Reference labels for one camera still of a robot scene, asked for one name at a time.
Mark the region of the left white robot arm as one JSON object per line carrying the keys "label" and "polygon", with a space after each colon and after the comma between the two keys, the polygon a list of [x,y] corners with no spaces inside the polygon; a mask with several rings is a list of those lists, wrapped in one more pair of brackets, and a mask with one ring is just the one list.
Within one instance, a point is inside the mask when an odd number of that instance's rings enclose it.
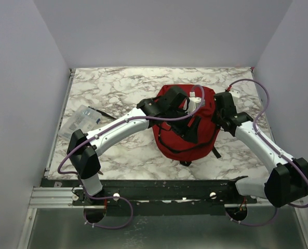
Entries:
{"label": "left white robot arm", "polygon": [[172,86],[161,96],[141,100],[130,112],[102,128],[87,134],[81,130],[75,131],[66,158],[70,159],[86,190],[85,199],[92,205],[102,201],[99,157],[137,132],[166,122],[183,140],[196,144],[200,122],[196,113],[204,102],[203,87],[193,86],[191,92],[186,94],[180,87]]}

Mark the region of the red backpack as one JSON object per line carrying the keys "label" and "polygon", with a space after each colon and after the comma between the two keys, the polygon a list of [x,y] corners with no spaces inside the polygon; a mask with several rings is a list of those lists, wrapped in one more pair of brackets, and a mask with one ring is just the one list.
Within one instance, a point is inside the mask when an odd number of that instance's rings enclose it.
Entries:
{"label": "red backpack", "polygon": [[98,157],[121,140],[152,129],[157,148],[167,158],[189,165],[214,150],[220,128],[213,121],[214,90],[195,85],[164,85],[158,95],[140,101],[123,117],[91,132],[85,151]]}

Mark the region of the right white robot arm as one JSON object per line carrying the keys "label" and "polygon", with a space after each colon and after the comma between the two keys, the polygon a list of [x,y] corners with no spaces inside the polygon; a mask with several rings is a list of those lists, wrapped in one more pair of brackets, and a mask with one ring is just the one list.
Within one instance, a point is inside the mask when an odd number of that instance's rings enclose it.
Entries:
{"label": "right white robot arm", "polygon": [[308,162],[283,151],[246,113],[239,113],[229,92],[214,95],[213,122],[243,142],[263,163],[269,177],[243,176],[227,189],[227,199],[239,203],[245,196],[269,200],[276,208],[308,196]]}

